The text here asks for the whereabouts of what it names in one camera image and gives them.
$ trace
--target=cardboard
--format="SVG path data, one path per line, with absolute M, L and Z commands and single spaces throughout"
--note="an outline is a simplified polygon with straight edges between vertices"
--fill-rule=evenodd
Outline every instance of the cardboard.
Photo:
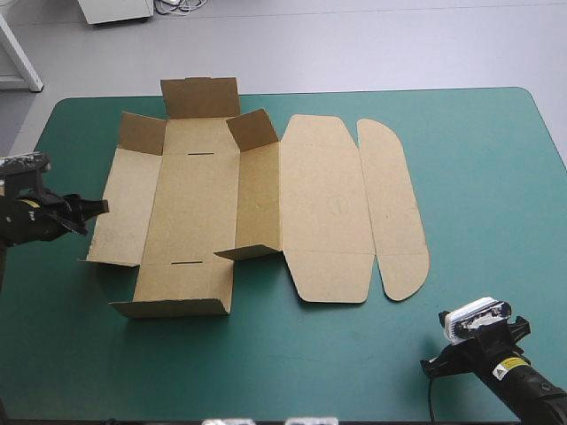
M 283 252 L 299 296 L 361 303 L 376 253 L 386 295 L 423 283 L 429 253 L 400 141 L 295 115 L 280 142 L 240 115 L 235 79 L 162 81 L 170 119 L 124 113 L 87 261 L 140 266 L 130 318 L 226 314 L 233 261 Z
M 123 114 L 105 189 L 113 214 L 97 221 L 87 261 L 140 266 L 132 302 L 112 303 L 130 318 L 226 314 L 233 262 L 214 251 L 235 242 L 240 151 L 216 117 L 239 114 L 236 80 L 162 86 L 179 118 Z
M 416 195 L 398 136 L 373 120 L 357 128 L 384 292 L 401 301 L 421 288 L 430 268 Z
M 299 296 L 310 302 L 364 302 L 375 252 L 389 298 L 402 300 L 421 287 L 429 252 L 391 130 L 360 121 L 359 151 L 337 117 L 295 115 L 280 143 L 264 112 L 228 123 L 246 151 L 235 248 L 217 255 L 239 260 L 282 251 Z

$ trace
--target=slot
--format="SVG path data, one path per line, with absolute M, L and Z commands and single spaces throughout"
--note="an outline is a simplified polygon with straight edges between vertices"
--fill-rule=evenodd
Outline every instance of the slot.
M 203 261 L 175 261 L 171 264 L 173 265 L 173 264 L 202 264 L 202 263 Z

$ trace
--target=yellow label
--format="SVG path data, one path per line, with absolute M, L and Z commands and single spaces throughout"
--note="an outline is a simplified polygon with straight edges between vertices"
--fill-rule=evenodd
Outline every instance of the yellow label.
M 20 199 L 19 201 L 28 204 L 32 208 L 39 208 L 39 204 L 37 204 L 36 201 L 32 201 L 31 199 Z
M 509 359 L 503 360 L 500 364 L 508 370 L 512 370 L 514 367 L 518 366 L 529 366 L 524 359 L 520 359 L 519 357 L 510 357 Z
M 493 370 L 494 377 L 501 381 L 504 379 L 504 376 L 512 370 L 514 367 L 518 366 L 530 366 L 526 363 L 524 359 L 520 359 L 519 357 L 510 357 L 501 361 Z

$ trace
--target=green table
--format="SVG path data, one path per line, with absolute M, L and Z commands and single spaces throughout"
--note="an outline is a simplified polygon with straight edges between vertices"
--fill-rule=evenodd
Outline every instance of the green table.
M 363 117 L 394 129 L 431 250 L 425 285 L 392 303 L 375 265 L 364 305 L 306 304 L 274 255 L 237 264 L 229 317 L 128 321 L 107 302 L 131 297 L 136 271 L 76 261 L 89 237 L 17 247 L 0 294 L 11 417 L 425 420 L 419 360 L 446 344 L 437 313 L 485 295 L 531 321 L 522 346 L 567 386 L 567 176 L 529 93 L 250 95 L 242 106 L 267 109 L 280 136 L 293 113 L 338 115 L 354 136 Z M 165 117 L 161 97 L 57 105 L 38 145 L 48 187 L 102 195 L 122 111 Z M 474 376 L 436 382 L 434 401 L 442 420 L 513 419 Z

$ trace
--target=cardboard flap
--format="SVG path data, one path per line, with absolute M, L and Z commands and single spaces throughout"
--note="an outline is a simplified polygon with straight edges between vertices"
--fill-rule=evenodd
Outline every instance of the cardboard flap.
M 171 118 L 223 118 L 240 115 L 236 78 L 162 80 L 161 92 Z
M 160 156 L 116 150 L 103 195 L 110 212 L 97 217 L 87 261 L 141 264 L 160 165 Z
M 384 292 L 401 301 L 421 288 L 430 268 L 416 195 L 398 136 L 374 120 L 357 127 Z
M 374 241 L 352 137 L 339 118 L 296 115 L 280 144 L 283 252 L 299 294 L 363 301 Z
M 299 296 L 316 303 L 363 303 L 374 254 L 283 251 Z
M 232 261 L 239 261 L 241 259 L 255 259 L 264 255 L 275 254 L 279 252 L 279 248 L 272 248 L 266 245 L 252 245 L 235 248 L 234 250 L 226 250 L 216 252 L 215 254 L 224 259 L 231 259 Z
M 164 299 L 160 301 L 110 303 L 110 305 L 120 314 L 130 319 L 202 316 L 229 313 L 219 299 Z
M 310 144 L 326 149 L 346 148 L 357 151 L 353 138 L 339 117 L 293 115 L 285 129 L 282 143 Z
M 129 151 L 161 155 L 166 124 L 165 120 L 123 112 L 118 145 Z
M 272 122 L 263 109 L 227 120 L 227 124 L 241 152 L 279 142 Z

